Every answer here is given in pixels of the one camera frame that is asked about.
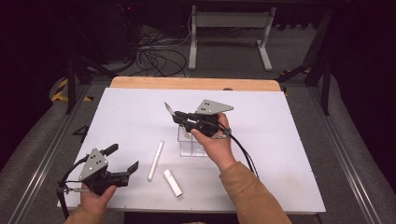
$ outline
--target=metal stand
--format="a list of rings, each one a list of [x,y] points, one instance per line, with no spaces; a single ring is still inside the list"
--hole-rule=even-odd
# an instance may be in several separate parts
[[[272,71],[272,65],[265,50],[271,25],[274,20],[276,8],[272,7],[269,12],[203,12],[197,11],[196,6],[192,6],[191,13],[191,47],[189,69],[194,70],[197,55],[197,27],[249,27],[265,28],[261,40],[257,41],[257,46],[262,56],[262,63],[266,71]]]
[[[329,48],[324,49],[322,47],[322,44],[331,17],[332,17],[332,9],[329,8],[326,11],[326,13],[323,15],[323,18],[314,36],[314,39],[312,40],[308,52],[305,55],[303,64],[291,71],[283,71],[282,73],[284,75],[281,75],[280,77],[275,79],[279,83],[284,82],[289,78],[302,73],[304,70],[308,68],[312,68],[308,76],[306,77],[304,83],[306,87],[314,87],[318,83],[320,78],[324,75],[321,105],[326,115],[329,115],[329,111],[327,107],[329,102],[329,89],[330,89],[330,76],[331,76],[330,66],[329,66],[331,50]]]
[[[105,74],[108,77],[114,78],[117,75],[107,70],[103,66],[94,63],[93,61],[77,56],[72,57],[67,64],[67,78],[68,78],[68,105],[66,114],[69,114],[70,111],[76,104],[76,77],[78,77],[79,82],[82,85],[90,85],[92,81],[92,77],[87,67],[90,66],[97,71]]]

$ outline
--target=wire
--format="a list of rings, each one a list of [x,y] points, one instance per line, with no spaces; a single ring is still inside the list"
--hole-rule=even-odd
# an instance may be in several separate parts
[[[178,63],[174,60],[164,57],[161,53],[174,53],[176,56],[181,58],[182,63]],[[165,73],[163,69],[168,64],[173,64],[177,67],[176,71]],[[138,48],[136,66],[140,71],[129,74],[128,76],[133,76],[139,73],[146,72],[149,75],[150,70],[156,70],[154,77],[170,77],[182,73],[185,77],[184,68],[187,65],[186,57],[180,52],[173,49],[155,49],[154,47],[149,48]]]
[[[314,217],[316,217],[316,218],[318,219],[318,222],[319,222],[320,224],[323,223],[318,213],[314,214]]]
[[[166,37],[168,37],[168,36],[165,36],[164,38],[158,39],[158,40],[156,40],[155,42],[151,42],[150,45],[149,45],[148,47],[154,47],[154,48],[161,48],[161,47],[176,47],[176,46],[182,45],[184,42],[190,43],[190,42],[188,41],[189,37],[191,36],[190,20],[191,20],[191,14],[190,14],[189,19],[188,19],[188,21],[187,21],[189,34],[188,34],[183,40],[180,41],[180,38],[166,39]],[[166,45],[153,45],[154,43],[160,43],[160,42],[165,42],[165,41],[169,41],[169,40],[174,40],[174,42],[176,42],[176,43],[172,43],[172,42],[171,42],[171,43],[166,44]]]
[[[127,64],[125,64],[124,66],[119,67],[119,68],[115,68],[115,69],[111,69],[109,71],[112,72],[112,73],[120,73],[120,72],[123,72],[126,69],[130,68],[132,65],[134,65],[134,61],[131,60]],[[93,76],[96,76],[96,77],[105,76],[105,74],[103,74],[101,72],[98,72],[96,69],[94,69],[94,68],[92,68],[92,69],[94,70],[94,72],[92,71],[92,75]]]
[[[202,121],[202,123],[204,124],[208,124],[211,125],[213,127],[217,127],[219,128],[222,132],[226,132],[227,129],[222,123],[218,122],[219,125],[216,125],[214,123],[208,122],[208,121]],[[242,153],[244,154],[246,160],[247,160],[247,165],[250,169],[250,171],[255,174],[257,176],[257,178],[260,179],[259,174],[257,173],[257,169],[256,166],[254,165],[253,159],[251,159],[250,155],[248,154],[248,152],[242,147],[242,144],[230,133],[229,136],[231,137],[231,139],[233,139],[235,141],[235,143],[239,146],[239,148],[241,148]]]
[[[69,211],[67,210],[67,206],[66,206],[66,200],[64,198],[64,193],[68,192],[70,189],[69,187],[67,187],[66,182],[67,182],[67,177],[69,177],[70,173],[72,173],[72,171],[74,169],[76,169],[76,167],[78,167],[80,164],[82,164],[83,162],[87,161],[89,155],[85,156],[84,158],[82,158],[81,160],[79,160],[78,162],[76,162],[76,164],[74,164],[64,175],[64,178],[62,178],[62,180],[60,182],[58,182],[58,188],[56,190],[56,195],[58,196],[59,202],[61,203],[61,207],[62,207],[62,211],[64,213],[64,219],[67,219],[69,217]]]
[[[65,183],[81,183],[79,180],[67,180]]]

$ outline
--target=black cable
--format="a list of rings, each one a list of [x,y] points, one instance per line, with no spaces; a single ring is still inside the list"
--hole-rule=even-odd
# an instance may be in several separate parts
[[[319,224],[323,224],[323,222],[321,221],[321,218],[319,216],[319,213],[314,214],[314,217],[316,217],[318,219]]]
[[[73,17],[71,16],[70,12],[64,7],[64,5],[61,4],[62,9],[64,10],[64,12],[67,14],[68,18],[70,19],[70,21],[74,24],[74,26],[76,27],[76,29],[78,30],[79,34],[82,36],[82,38],[85,40],[85,42],[88,44],[88,46],[90,47],[90,49],[92,50],[92,52],[95,54],[95,56],[100,59],[101,61],[105,62],[106,59],[103,58],[99,52],[96,51],[95,47],[92,45],[91,41],[89,40],[89,38],[87,36],[85,36],[84,32],[81,30],[81,28],[78,26],[78,24],[76,23],[76,21],[73,19]],[[124,12],[122,10],[122,7],[120,6],[120,10],[121,10],[121,15],[124,21],[124,24],[128,24],[129,28],[131,29],[132,25],[129,22],[129,20],[125,17]],[[126,37],[129,39],[130,42],[133,42],[132,39],[129,38],[128,35],[126,35]],[[115,69],[108,69],[110,72],[112,73],[120,73],[125,71],[126,69],[130,68],[132,65],[134,64],[134,61],[129,61],[127,64],[119,67],[119,68],[115,68]],[[95,71],[91,71],[93,76],[96,77],[101,77],[101,76],[106,76],[106,74],[101,73],[100,71],[98,71],[97,69],[93,68]]]
[[[76,167],[78,167],[80,164],[82,164],[83,162],[86,162],[88,159],[89,155],[85,156],[84,158],[82,158],[81,160],[79,160],[78,162],[76,162],[76,164],[74,164],[64,175],[64,178],[62,178],[62,180],[60,182],[58,182],[58,188],[56,189],[56,195],[58,196],[59,202],[61,203],[61,207],[62,207],[62,211],[64,213],[64,219],[67,219],[69,217],[69,211],[67,210],[67,206],[66,206],[66,200],[64,199],[64,188],[68,187],[66,186],[66,182],[67,182],[67,177],[69,177],[70,173],[72,173],[72,171],[74,169],[76,169]]]
[[[159,54],[158,52],[173,52],[176,55],[179,55],[182,60],[183,63],[179,64],[171,59],[165,58],[164,56],[162,56],[161,54]],[[142,49],[139,48],[138,49],[138,54],[137,54],[137,58],[138,60],[136,60],[136,65],[139,69],[141,69],[141,71],[138,71],[136,73],[130,74],[129,76],[133,76],[135,74],[139,74],[142,72],[146,72],[147,76],[149,75],[149,70],[156,70],[156,73],[154,74],[154,76],[156,77],[157,74],[160,74],[160,77],[169,77],[169,76],[173,76],[176,74],[179,74],[180,72],[183,74],[183,76],[185,77],[185,73],[184,73],[184,68],[187,65],[187,59],[186,57],[184,57],[183,54],[181,54],[180,52],[176,51],[176,50],[172,50],[172,49],[155,49],[153,47],[150,47],[148,49]],[[165,72],[163,71],[163,69],[165,68],[165,66],[167,65],[167,62],[170,62],[172,64],[175,64],[176,66],[179,67],[178,70],[176,70],[175,72],[171,72],[171,73],[167,73],[165,74]]]
[[[202,35],[205,32],[215,32],[215,33],[219,33],[222,35],[226,35],[228,37],[238,37],[242,34],[243,29],[242,28],[238,28],[235,30],[230,30],[230,29],[226,29],[226,28],[201,28],[201,31],[199,33],[197,33],[197,36]]]
[[[167,44],[161,44],[159,42],[161,42],[162,40],[165,40],[165,38],[167,37],[174,37],[175,34],[163,34],[163,33],[156,33],[156,32],[149,32],[149,33],[145,33],[142,35],[142,37],[140,38],[139,41],[139,47],[143,48],[143,47],[151,47],[152,45],[158,45],[161,47],[166,47],[166,46],[174,46],[174,45],[178,45],[181,44],[185,41],[186,38],[182,39],[180,36],[178,38],[176,38],[175,40],[173,40],[170,43]]]
[[[224,133],[225,133],[225,132],[227,131],[227,129],[228,129],[228,128],[226,128],[222,123],[220,123],[220,122],[218,122],[219,125],[213,124],[213,123],[208,122],[208,121],[202,121],[202,123],[208,124],[208,125],[213,126],[213,127],[216,127],[216,128],[220,129],[220,130],[221,130],[222,132],[224,132]],[[244,154],[245,159],[247,160],[247,165],[248,165],[250,171],[251,171],[253,174],[255,174],[255,175],[257,176],[257,178],[260,179],[259,174],[257,173],[257,170],[256,170],[256,166],[254,165],[253,159],[251,159],[251,157],[250,157],[250,155],[248,154],[248,152],[242,147],[242,144],[241,144],[232,134],[229,134],[229,136],[231,137],[231,139],[233,139],[233,140],[235,141],[235,143],[239,146],[239,148],[241,148],[242,153]]]
[[[67,180],[65,183],[81,183],[79,180]]]

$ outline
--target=forearm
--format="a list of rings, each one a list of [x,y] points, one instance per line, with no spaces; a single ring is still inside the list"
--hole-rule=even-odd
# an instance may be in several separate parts
[[[69,218],[66,220],[64,224],[79,224],[79,223],[84,223],[84,224],[99,224],[102,222],[101,216],[98,216],[87,209],[79,206],[78,209],[73,211],[72,214],[70,214]]]
[[[241,224],[291,223],[274,195],[240,161],[221,172],[220,179]]]

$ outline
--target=gray carpet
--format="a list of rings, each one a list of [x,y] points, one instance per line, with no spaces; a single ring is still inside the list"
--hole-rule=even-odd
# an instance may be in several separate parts
[[[274,72],[263,69],[260,54],[255,47],[255,40],[261,30],[243,31],[238,37],[226,37],[214,32],[204,32],[198,38],[197,67],[194,71],[185,69],[187,77],[227,77],[273,79],[283,70],[289,70],[300,65],[315,31],[307,29],[273,29],[267,43],[267,51],[274,67]],[[189,44],[172,47],[189,56]],[[182,59],[172,53],[163,53],[179,63]],[[163,71],[175,71],[175,65],[168,64]],[[123,72],[124,76],[138,71],[134,65]],[[305,75],[289,80],[282,86],[287,87],[287,97],[301,136],[307,157],[313,171],[318,176],[318,187],[321,192],[327,212],[320,214],[323,223],[367,223],[357,197],[335,153],[332,137],[321,119],[316,102],[310,95],[310,90],[303,84]],[[55,189],[57,181],[73,164],[81,146],[81,136],[73,132],[84,125],[90,125],[95,109],[105,87],[110,83],[108,77],[95,77],[89,87],[87,96],[92,96],[92,102],[82,102],[70,125],[65,130],[57,155],[49,171],[45,173],[44,181],[33,195],[32,204],[28,204],[21,223],[62,223],[64,221],[60,208],[56,206]],[[18,205],[29,181],[35,174],[42,158],[46,155],[52,140],[65,118],[67,102],[54,102],[52,108],[42,117],[36,126],[21,142],[8,164],[0,174],[0,223],[7,223]],[[332,80],[330,97],[330,118],[347,150],[361,182],[375,207],[382,223],[396,223],[396,197],[379,172],[367,148],[350,120],[342,103],[336,81]],[[290,216],[293,223],[318,223],[314,216]],[[105,223],[123,223],[123,213],[108,212]]]

